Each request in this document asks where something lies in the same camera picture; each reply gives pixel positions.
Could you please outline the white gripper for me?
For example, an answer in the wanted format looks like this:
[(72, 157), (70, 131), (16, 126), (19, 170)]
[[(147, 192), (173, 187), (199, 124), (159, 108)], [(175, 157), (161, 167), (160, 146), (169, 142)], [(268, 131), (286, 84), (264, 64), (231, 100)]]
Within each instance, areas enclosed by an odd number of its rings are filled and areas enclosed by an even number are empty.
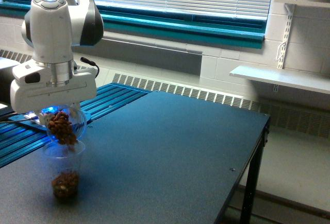
[(44, 108), (70, 105), (96, 96), (96, 71), (87, 68), (73, 71), (73, 62), (66, 62), (57, 76), (50, 67), (27, 61), (12, 69), (11, 107), (17, 113), (38, 112)]

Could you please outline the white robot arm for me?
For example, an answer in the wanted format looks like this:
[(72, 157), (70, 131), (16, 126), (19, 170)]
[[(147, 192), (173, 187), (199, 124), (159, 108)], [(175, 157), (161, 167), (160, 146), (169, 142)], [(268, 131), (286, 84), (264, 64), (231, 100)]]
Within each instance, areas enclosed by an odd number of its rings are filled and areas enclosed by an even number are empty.
[(74, 70), (74, 46), (93, 46), (104, 33), (94, 0), (32, 0), (22, 36), (32, 58), (13, 68), (11, 107), (17, 113), (78, 104), (96, 95), (96, 72)]

